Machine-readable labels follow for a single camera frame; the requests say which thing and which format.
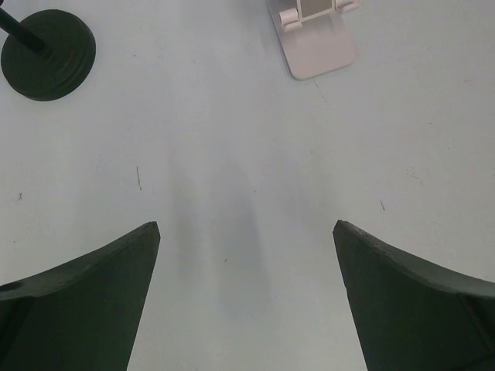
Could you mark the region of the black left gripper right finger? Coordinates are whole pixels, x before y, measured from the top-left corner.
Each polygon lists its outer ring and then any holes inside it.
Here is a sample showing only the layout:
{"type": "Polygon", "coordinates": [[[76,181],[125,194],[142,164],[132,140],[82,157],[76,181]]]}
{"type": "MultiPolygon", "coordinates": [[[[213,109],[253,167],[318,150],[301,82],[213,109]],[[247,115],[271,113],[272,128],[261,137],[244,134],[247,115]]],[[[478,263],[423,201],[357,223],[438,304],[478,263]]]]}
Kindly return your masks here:
{"type": "Polygon", "coordinates": [[[369,370],[492,370],[494,284],[393,247],[352,223],[336,255],[369,370]]]}

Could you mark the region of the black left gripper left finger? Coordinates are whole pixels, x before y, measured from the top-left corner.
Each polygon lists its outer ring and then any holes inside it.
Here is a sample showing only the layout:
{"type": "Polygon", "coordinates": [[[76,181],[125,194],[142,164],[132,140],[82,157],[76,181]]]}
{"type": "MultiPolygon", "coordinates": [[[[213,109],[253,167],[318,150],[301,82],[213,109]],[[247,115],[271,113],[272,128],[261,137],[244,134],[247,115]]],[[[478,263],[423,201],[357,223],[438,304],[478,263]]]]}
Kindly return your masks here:
{"type": "Polygon", "coordinates": [[[148,222],[1,286],[3,370],[126,370],[158,256],[148,222]]]}

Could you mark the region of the white folding phone stand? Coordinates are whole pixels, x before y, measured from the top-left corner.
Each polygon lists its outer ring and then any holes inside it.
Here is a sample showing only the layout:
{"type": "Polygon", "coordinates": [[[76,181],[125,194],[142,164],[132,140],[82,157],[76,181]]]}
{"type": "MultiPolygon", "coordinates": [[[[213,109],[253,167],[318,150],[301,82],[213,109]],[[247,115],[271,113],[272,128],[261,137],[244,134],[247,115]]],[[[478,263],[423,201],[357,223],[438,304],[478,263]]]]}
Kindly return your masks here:
{"type": "Polygon", "coordinates": [[[358,9],[358,1],[268,0],[267,5],[293,78],[312,79],[355,60],[342,15],[358,9]]]}

